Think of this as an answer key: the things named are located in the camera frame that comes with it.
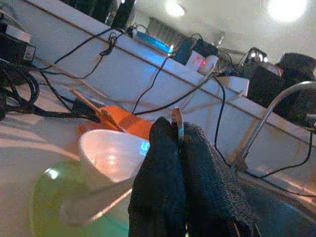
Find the white cup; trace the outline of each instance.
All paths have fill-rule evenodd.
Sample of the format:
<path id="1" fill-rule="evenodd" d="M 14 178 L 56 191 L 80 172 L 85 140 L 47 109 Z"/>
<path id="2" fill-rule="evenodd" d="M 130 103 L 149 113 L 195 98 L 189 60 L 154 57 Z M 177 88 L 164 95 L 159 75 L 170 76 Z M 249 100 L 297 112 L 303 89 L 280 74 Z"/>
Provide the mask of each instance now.
<path id="1" fill-rule="evenodd" d="M 80 137 L 82 172 L 91 190 L 104 188 L 135 176 L 149 149 L 142 138 L 112 130 L 93 130 Z M 107 214 L 122 225 L 128 225 L 130 196 Z"/>

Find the black cable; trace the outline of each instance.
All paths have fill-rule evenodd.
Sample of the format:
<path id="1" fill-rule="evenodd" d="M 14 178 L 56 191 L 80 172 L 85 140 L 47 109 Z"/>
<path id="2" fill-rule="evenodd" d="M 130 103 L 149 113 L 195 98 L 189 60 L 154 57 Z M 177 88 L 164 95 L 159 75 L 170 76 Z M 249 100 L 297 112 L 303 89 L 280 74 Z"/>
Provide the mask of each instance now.
<path id="1" fill-rule="evenodd" d="M 19 73 L 24 76 L 27 84 L 30 87 L 30 90 L 31 90 L 30 104 L 33 105 L 37 101 L 40 95 L 40 86 L 38 84 L 38 81 L 29 73 L 24 73 L 24 72 L 19 72 Z"/>
<path id="2" fill-rule="evenodd" d="M 308 162 L 308 160 L 309 160 L 310 157 L 311 157 L 312 146 L 313 146 L 313 132 L 311 132 L 311 134 L 310 134 L 310 146 L 309 146 L 309 149 L 308 149 L 308 154 L 307 154 L 307 156 L 306 156 L 306 159 L 305 159 L 303 162 L 301 162 L 301 163 L 299 163 L 299 164 L 296 164 L 296 165 L 290 165 L 290 166 L 286 166 L 286 167 L 277 169 L 277 170 L 275 170 L 275 171 L 273 171 L 273 172 L 271 172 L 271 173 L 268 173 L 268 174 L 266 174 L 266 175 L 262 175 L 262 176 L 260 176 L 259 178 L 261 178 L 261 179 L 267 178 L 268 176 L 273 175 L 273 174 L 275 174 L 275 173 L 278 173 L 278 172 L 280 172 L 280 171 L 283 171 L 283 170 L 286 170 L 286 169 L 296 168 L 296 167 L 299 167 L 299 166 L 305 164 L 306 162 Z"/>
<path id="3" fill-rule="evenodd" d="M 9 86 L 10 86 L 10 88 L 11 88 L 11 90 L 12 90 L 12 93 L 13 93 L 13 95 L 14 95 L 14 99 L 15 99 L 17 102 L 19 102 L 19 104 L 20 104 L 21 107 L 22 107 L 22 106 L 23 106 L 22 101 L 20 100 L 20 96 L 19 96 L 18 91 L 16 90 L 15 86 L 13 85 L 13 81 L 11 80 L 10 75 L 6 72 L 6 70 L 4 70 L 4 73 L 5 73 L 5 75 L 6 75 L 6 79 L 7 79 L 7 81 L 8 81 L 8 84 L 9 84 Z"/>
<path id="4" fill-rule="evenodd" d="M 138 99 L 137 99 L 137 101 L 136 101 L 136 104 L 135 104 L 135 106 L 134 106 L 134 109 L 133 109 L 133 111 L 132 111 L 132 114 L 134 114 L 134 112 L 135 112 L 135 110 L 136 110 L 136 108 L 137 108 L 137 106 L 138 106 L 138 103 L 139 103 L 139 101 L 141 100 L 141 98 L 142 98 L 148 91 L 150 91 L 150 90 L 154 87 L 154 84 L 155 84 L 155 81 L 156 81 L 156 79 L 157 79 L 157 77 L 158 77 L 158 74 L 161 72 L 161 70 L 163 69 L 164 65 L 166 64 L 166 62 L 167 62 L 167 60 L 168 60 L 169 58 L 170 58 L 170 57 L 166 57 L 166 59 L 163 61 L 162 65 L 160 66 L 160 68 L 158 69 L 158 71 L 157 71 L 157 73 L 156 73 L 156 75 L 155 75 L 155 77 L 154 77 L 154 80 L 153 80 L 152 85 L 151 85 L 149 88 L 147 88 L 147 89 L 138 97 Z"/>
<path id="5" fill-rule="evenodd" d="M 69 98 L 67 98 L 67 97 L 65 97 L 65 96 L 60 96 L 63 100 L 65 100 L 65 101 L 67 101 L 67 102 L 69 102 L 69 103 L 71 103 L 71 104 L 73 104 L 74 103 L 74 101 L 73 100 L 71 100 L 71 99 L 69 99 Z"/>
<path id="6" fill-rule="evenodd" d="M 9 97 L 14 97 L 13 93 L 5 88 L 0 88 L 0 90 L 4 91 L 5 94 Z M 20 100 L 22 100 L 22 103 L 27 103 L 28 101 L 24 98 L 20 97 Z M 29 112 L 25 110 L 21 110 L 16 106 L 8 106 L 7 105 L 7 112 L 18 112 L 22 114 L 29 114 Z M 55 111 L 45 111 L 41 108 L 39 108 L 36 105 L 32 105 L 32 114 L 38 115 L 41 117 L 49 117 L 49 118 L 78 118 L 78 119 L 87 119 L 94 122 L 100 122 L 97 116 L 93 115 L 82 115 L 79 113 L 64 113 L 64 112 L 55 112 Z"/>
<path id="7" fill-rule="evenodd" d="M 88 76 L 90 76 L 91 74 L 94 73 L 94 71 L 97 69 L 97 67 L 99 66 L 99 64 L 101 63 L 102 59 L 104 56 L 108 56 L 112 53 L 114 47 L 116 46 L 117 42 L 118 42 L 118 38 L 120 36 L 122 36 L 123 34 L 120 34 L 119 36 L 116 35 L 116 33 L 112 32 L 109 35 L 109 47 L 102 51 L 99 55 L 100 55 L 100 59 L 97 62 L 97 64 L 93 67 L 92 71 L 90 73 L 88 73 L 87 75 L 85 75 L 84 77 L 74 77 L 72 75 L 69 75 L 67 73 L 55 73 L 55 72 L 50 72 L 50 71 L 42 71 L 43 73 L 47 73 L 47 74 L 51 74 L 51 75 L 63 75 L 63 76 L 67 76 L 69 78 L 73 78 L 73 79 L 86 79 Z"/>
<path id="8" fill-rule="evenodd" d="M 248 171 L 246 171 L 246 172 L 244 172 L 244 173 L 250 175 L 252 178 L 260 179 L 260 180 L 262 180 L 263 182 L 265 182 L 265 183 L 267 183 L 267 184 L 270 184 L 271 186 L 273 186 L 273 187 L 275 187 L 275 188 L 277 188 L 277 189 L 280 189 L 280 190 L 282 190 L 282 191 L 284 191 L 284 192 L 287 192 L 287 193 L 290 193 L 290 194 L 294 194 L 294 195 L 297 195 L 297 196 L 302 196 L 302 197 L 316 198 L 315 195 L 298 194 L 298 193 L 296 193 L 296 192 L 292 192 L 292 191 L 287 190 L 287 189 L 285 189 L 285 188 L 282 188 L 282 187 L 280 187 L 280 186 L 278 186 L 278 185 L 275 185 L 274 183 L 272 183 L 272 182 L 270 182 L 270 181 L 268 181 L 268 180 L 261 179 L 261 178 L 258 177 L 257 175 L 254 175 L 254 174 L 252 174 L 252 173 L 250 173 L 250 172 L 248 172 Z"/>
<path id="9" fill-rule="evenodd" d="M 221 111 L 220 111 L 220 114 L 219 114 L 219 117 L 218 117 L 218 120 L 217 120 L 217 126 L 216 126 L 216 132 L 215 132 L 215 139 L 214 139 L 214 147 L 216 149 L 216 151 L 218 152 L 218 154 L 221 156 L 222 160 L 224 161 L 225 165 L 229 168 L 231 168 L 231 166 L 227 163 L 227 161 L 225 160 L 224 156 L 222 155 L 222 153 L 219 151 L 219 149 L 217 148 L 217 137 L 218 137 L 218 130 L 219 130 L 219 125 L 220 125 L 220 122 L 221 122 L 221 118 L 222 118 L 222 112 L 223 112 L 223 109 L 224 109 L 224 105 L 225 105 L 225 101 L 226 101 L 226 96 L 225 96 L 225 89 L 223 87 L 223 85 L 219 82 L 219 80 L 214 77 L 215 80 L 217 81 L 217 83 L 220 85 L 221 89 L 222 89 L 222 92 L 223 92 L 223 102 L 222 102 L 222 107 L 221 107 Z M 266 177 L 272 175 L 272 174 L 275 174 L 277 172 L 280 172 L 280 171 L 283 171 L 283 170 L 286 170 L 286 169 L 291 169 L 291 168 L 295 168 L 295 167 L 299 167 L 301 165 L 304 165 L 309 159 L 310 159 L 310 156 L 311 156 L 311 152 L 312 152 L 312 146 L 313 146 L 313 133 L 311 132 L 311 136 L 310 136 L 310 146 L 309 146 L 309 150 L 308 150 L 308 154 L 307 154 L 307 157 L 306 159 L 300 163 L 300 164 L 297 164 L 297 165 L 292 165 L 292 166 L 287 166 L 287 167 L 284 167 L 284 168 L 281 168 L 281 169 L 278 169 L 276 171 L 273 171 L 269 174 L 266 174 L 266 175 L 263 175 L 263 176 L 257 176 L 255 174 L 252 174 L 248 171 L 244 172 L 245 174 L 248 174 L 250 175 L 251 177 L 255 178 L 255 179 L 260 179 L 270 185 L 272 185 L 273 187 L 277 188 L 277 189 L 280 189 L 284 192 L 288 192 L 290 194 L 294 194 L 294 195 L 298 195 L 298 196 L 302 196 L 302 197 L 311 197 L 311 198 L 315 198 L 316 196 L 315 195 L 304 195 L 304 194 L 298 194 L 298 193 L 295 193 L 295 192 L 292 192 L 290 190 L 287 190 L 287 189 L 284 189 L 282 187 L 279 187 L 278 185 L 275 185 L 273 183 L 271 183 L 270 181 L 267 181 L 265 180 Z"/>
<path id="10" fill-rule="evenodd" d="M 109 32 L 110 30 L 112 30 L 112 28 L 104 30 L 100 33 L 98 33 L 97 35 L 93 35 L 90 38 L 86 39 L 84 42 L 82 42 L 81 44 L 79 44 L 78 46 L 76 46 L 73 50 L 71 50 L 70 52 L 66 53 L 64 56 L 60 57 L 59 59 L 57 59 L 54 64 L 57 64 L 58 62 L 60 62 L 61 60 L 63 60 L 64 58 L 68 57 L 69 55 L 71 55 L 73 52 L 75 52 L 77 49 L 79 49 L 80 47 L 82 47 L 83 45 L 85 45 L 86 43 L 88 43 L 89 41 Z M 41 68 L 41 70 L 47 70 L 49 68 L 51 68 L 52 66 L 48 66 L 46 68 Z"/>
<path id="11" fill-rule="evenodd" d="M 101 63 L 102 59 L 104 56 L 101 56 L 99 61 L 97 62 L 97 64 L 94 66 L 94 68 L 92 69 L 92 71 L 90 73 L 88 73 L 87 75 L 85 75 L 84 77 L 74 77 L 72 75 L 69 75 L 67 73 L 55 73 L 55 72 L 50 72 L 50 71 L 40 71 L 41 73 L 46 73 L 46 74 L 50 74 L 50 75 L 62 75 L 62 76 L 67 76 L 69 78 L 73 78 L 73 79 L 86 79 L 88 76 L 90 76 L 91 74 L 94 73 L 94 71 L 97 69 L 97 67 L 99 66 L 99 64 Z"/>
<path id="12" fill-rule="evenodd" d="M 202 81 L 199 85 L 195 86 L 194 89 L 190 90 L 188 93 L 184 94 L 183 96 L 181 96 L 180 98 L 176 99 L 175 101 L 167 104 L 167 105 L 164 105 L 162 107 L 159 107 L 157 109 L 153 109 L 153 110 L 147 110 L 147 111 L 143 111 L 143 112 L 139 112 L 139 113 L 135 113 L 135 115 L 145 115 L 145 114 L 150 114 L 150 113 L 153 113 L 153 112 L 157 112 L 157 111 L 161 111 L 161 110 L 164 110 L 178 102 L 180 102 L 181 100 L 185 99 L 186 97 L 188 97 L 189 95 L 191 95 L 193 92 L 195 92 L 196 90 L 200 89 L 204 84 L 206 84 L 209 79 L 211 78 L 212 74 L 204 81 Z"/>
<path id="13" fill-rule="evenodd" d="M 231 55 L 230 55 L 229 53 L 226 53 L 226 52 L 224 52 L 224 51 L 221 51 L 220 49 L 218 49 L 218 50 L 219 50 L 221 53 L 224 53 L 224 54 L 226 54 L 226 55 L 229 57 L 229 60 L 230 60 L 230 62 L 231 62 L 231 65 L 232 65 L 233 69 L 234 69 L 236 72 L 238 72 L 238 73 L 240 74 L 240 71 L 237 70 L 237 68 L 235 67 L 235 65 L 234 65 L 234 63 L 233 63 L 233 59 L 232 59 Z"/>
<path id="14" fill-rule="evenodd" d="M 223 159 L 223 162 L 228 165 L 228 163 L 226 162 L 226 160 L 224 159 L 224 156 L 222 155 L 222 153 L 219 151 L 219 149 L 217 148 L 217 138 L 218 138 L 218 132 L 219 132 L 219 126 L 221 124 L 221 119 L 222 119 L 222 115 L 223 115 L 223 110 L 225 107 L 225 103 L 226 103 L 226 92 L 225 89 L 223 87 L 223 85 L 221 84 L 221 82 L 214 76 L 214 79 L 216 80 L 216 82 L 219 84 L 219 86 L 222 89 L 222 93 L 223 93 L 223 100 L 222 100 L 222 106 L 221 106 L 221 110 L 219 112 L 219 116 L 218 116 L 218 120 L 217 120 L 217 125 L 216 125 L 216 131 L 215 131 L 215 137 L 214 137 L 214 147 L 217 150 L 217 152 L 220 154 L 220 156 Z"/>
<path id="15" fill-rule="evenodd" d="M 205 53 L 205 55 L 207 54 L 207 52 L 206 52 L 206 46 L 205 46 L 205 41 L 204 41 L 204 39 L 203 39 L 203 37 L 201 36 L 201 34 L 200 33 L 194 33 L 194 34 L 192 34 L 191 35 L 191 38 L 193 38 L 194 39 L 194 37 L 193 36 L 195 36 L 195 35 L 197 35 L 201 40 L 202 40 L 202 42 L 203 42 L 203 49 L 204 49 L 204 53 Z"/>
<path id="16" fill-rule="evenodd" d="M 43 78 L 45 79 L 48 87 L 50 88 L 50 90 L 53 92 L 53 94 L 56 96 L 56 98 L 66 107 L 67 110 L 71 111 L 71 108 L 63 101 L 63 99 L 61 98 L 60 94 L 57 92 L 57 90 L 50 84 L 48 78 L 45 76 L 45 74 L 43 72 L 40 73 Z"/>

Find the black device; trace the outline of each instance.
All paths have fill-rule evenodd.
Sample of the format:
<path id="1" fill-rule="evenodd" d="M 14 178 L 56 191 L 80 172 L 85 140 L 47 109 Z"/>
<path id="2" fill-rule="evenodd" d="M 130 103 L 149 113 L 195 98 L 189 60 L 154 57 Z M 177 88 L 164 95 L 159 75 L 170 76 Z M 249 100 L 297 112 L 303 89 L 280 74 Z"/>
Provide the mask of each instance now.
<path id="1" fill-rule="evenodd" d="M 136 0 L 125 0 L 121 2 L 112 23 L 112 28 L 127 29 L 128 23 L 131 21 L 131 16 L 133 15 L 135 3 Z"/>
<path id="2" fill-rule="evenodd" d="M 195 51 L 206 58 L 209 55 L 217 55 L 218 48 L 213 46 L 212 44 L 206 43 L 201 39 L 196 40 L 194 38 L 187 38 L 183 41 L 180 46 L 177 54 L 174 56 L 174 60 L 186 65 L 192 51 Z"/>
<path id="3" fill-rule="evenodd" d="M 105 23 L 105 20 L 110 13 L 112 3 L 113 0 L 97 0 L 94 5 L 92 17 Z"/>
<path id="4" fill-rule="evenodd" d="M 269 71 L 264 64 L 245 66 L 248 76 L 247 73 L 243 76 L 250 80 L 248 98 L 265 108 L 285 89 L 303 81 L 315 81 L 316 60 L 309 56 L 286 53 L 276 66 L 282 70 L 281 76 Z M 287 96 L 274 113 L 294 124 L 310 127 L 306 115 L 316 114 L 315 91 L 298 91 Z"/>
<path id="5" fill-rule="evenodd" d="M 200 55 L 202 55 L 204 58 L 210 56 L 210 55 L 217 55 L 218 54 L 218 48 L 210 43 L 206 43 L 203 40 L 199 39 L 197 40 L 197 43 L 194 45 L 193 50 Z"/>
<path id="6" fill-rule="evenodd" d="M 22 40 L 6 34 L 8 25 L 0 22 L 0 61 L 24 66 L 32 66 L 36 48 Z M 7 75 L 0 65 L 0 86 L 7 86 Z M 21 78 L 16 70 L 6 69 L 6 73 L 12 78 L 14 85 L 21 85 L 25 80 Z"/>
<path id="7" fill-rule="evenodd" d="M 10 63 L 31 66 L 35 47 L 27 42 L 0 33 L 0 59 Z"/>
<path id="8" fill-rule="evenodd" d="M 105 23 L 111 8 L 117 9 L 116 0 L 61 0 L 69 6 Z"/>
<path id="9" fill-rule="evenodd" d="M 173 59 L 183 65 L 186 65 L 191 56 L 194 42 L 195 40 L 193 38 L 185 39 Z"/>
<path id="10" fill-rule="evenodd" d="M 268 54 L 264 51 L 253 47 L 248 51 L 244 64 L 247 63 L 256 63 L 256 62 L 263 62 L 265 58 L 267 58 Z"/>

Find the black cloth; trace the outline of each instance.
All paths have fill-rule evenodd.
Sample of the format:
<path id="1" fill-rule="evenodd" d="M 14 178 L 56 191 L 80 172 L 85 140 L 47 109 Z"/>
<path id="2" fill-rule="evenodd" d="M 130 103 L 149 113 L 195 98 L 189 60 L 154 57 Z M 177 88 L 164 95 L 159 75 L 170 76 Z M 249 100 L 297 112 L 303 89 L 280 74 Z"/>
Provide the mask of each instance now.
<path id="1" fill-rule="evenodd" d="M 202 129 L 184 124 L 181 152 L 189 233 L 193 237 L 253 235 L 252 208 L 239 186 L 237 175 L 223 162 L 210 145 Z"/>
<path id="2" fill-rule="evenodd" d="M 225 166 L 202 129 L 185 123 L 179 152 L 176 129 L 159 118 L 133 184 L 129 237 L 253 236 L 252 208 L 236 174 Z"/>
<path id="3" fill-rule="evenodd" d="M 133 184 L 129 237 L 184 237 L 184 183 L 175 129 L 159 118 L 150 131 L 150 148 Z"/>

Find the white table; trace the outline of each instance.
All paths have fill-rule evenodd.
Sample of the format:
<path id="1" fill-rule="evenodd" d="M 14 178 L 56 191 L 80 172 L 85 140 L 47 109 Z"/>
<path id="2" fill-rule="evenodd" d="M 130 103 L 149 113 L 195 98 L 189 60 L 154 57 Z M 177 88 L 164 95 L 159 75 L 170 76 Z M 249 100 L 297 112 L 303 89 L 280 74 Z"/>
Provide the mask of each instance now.
<path id="1" fill-rule="evenodd" d="M 28 94 L 25 88 L 20 94 Z M 41 86 L 36 105 L 66 112 L 56 97 Z M 50 166 L 78 160 L 78 118 L 43 118 L 10 113 L 0 121 L 0 236 L 31 237 L 30 203 L 36 180 Z"/>

